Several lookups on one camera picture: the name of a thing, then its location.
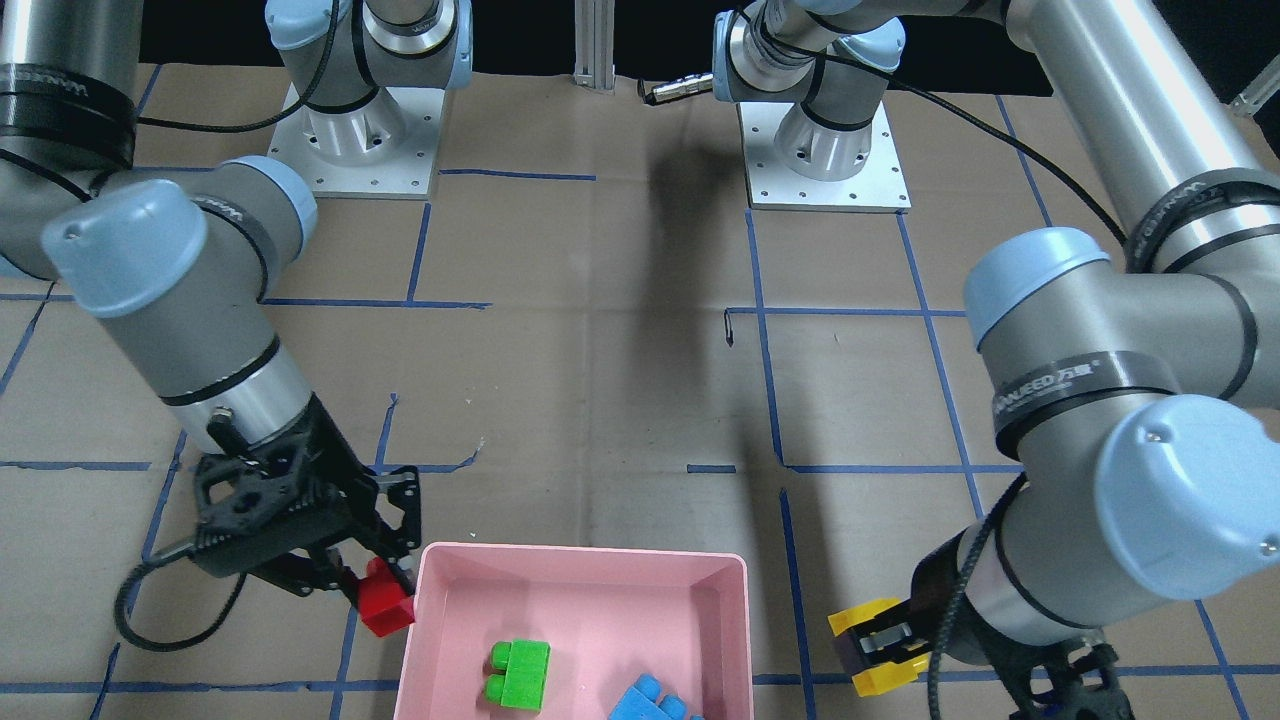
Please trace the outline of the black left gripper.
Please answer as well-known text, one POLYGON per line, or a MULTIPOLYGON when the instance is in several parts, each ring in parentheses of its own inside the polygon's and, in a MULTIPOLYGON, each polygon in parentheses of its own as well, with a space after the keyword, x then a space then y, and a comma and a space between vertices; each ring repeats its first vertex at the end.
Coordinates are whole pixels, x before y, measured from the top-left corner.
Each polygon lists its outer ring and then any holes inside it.
POLYGON ((941 716, 938 666, 946 653, 961 662, 989 665, 1016 705, 1014 719, 1133 719, 1134 710, 1120 685, 1117 656, 1107 643, 1071 660, 1082 641, 1029 646, 993 629, 959 596, 960 539, 925 556, 911 578, 908 601, 910 624, 861 623, 855 625, 855 647, 863 656, 908 656, 916 643, 927 643, 925 697, 929 716, 941 716))

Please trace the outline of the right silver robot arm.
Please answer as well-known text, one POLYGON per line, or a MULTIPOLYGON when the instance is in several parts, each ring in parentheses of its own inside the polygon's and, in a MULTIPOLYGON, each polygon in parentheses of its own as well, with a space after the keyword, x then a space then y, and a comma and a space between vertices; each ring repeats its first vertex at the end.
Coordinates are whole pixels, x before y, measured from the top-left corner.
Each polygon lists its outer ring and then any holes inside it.
POLYGON ((188 559, 306 596, 403 603, 419 474, 355 455, 261 300, 312 237, 311 188, 260 155, 137 170, 140 1, 6 1, 3 273, 61 282, 201 450, 188 559))

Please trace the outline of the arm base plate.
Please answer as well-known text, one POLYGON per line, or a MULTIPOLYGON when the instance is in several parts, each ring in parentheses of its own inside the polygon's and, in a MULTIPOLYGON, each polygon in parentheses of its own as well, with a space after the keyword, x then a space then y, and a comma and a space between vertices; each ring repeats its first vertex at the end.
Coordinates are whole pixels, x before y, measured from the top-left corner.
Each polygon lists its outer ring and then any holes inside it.
POLYGON ((275 126, 266 155, 294 169, 319 199, 430 199, 449 95, 380 88, 342 114, 307 108, 275 126))
POLYGON ((797 104, 740 102, 749 205, 756 210, 905 213, 913 206, 884 104, 851 132, 797 104))

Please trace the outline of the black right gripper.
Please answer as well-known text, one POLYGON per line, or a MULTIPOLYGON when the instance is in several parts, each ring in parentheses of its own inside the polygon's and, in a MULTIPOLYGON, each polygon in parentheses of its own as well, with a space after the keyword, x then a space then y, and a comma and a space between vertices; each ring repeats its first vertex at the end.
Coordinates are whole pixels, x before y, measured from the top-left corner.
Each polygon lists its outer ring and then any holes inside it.
POLYGON ((212 577, 255 569, 298 597, 339 591, 358 603, 358 578, 337 548, 355 538, 398 582, 422 541, 416 466, 376 471, 358 461, 317 396, 296 421, 250 448, 253 464, 205 454, 195 471, 195 564, 212 577))

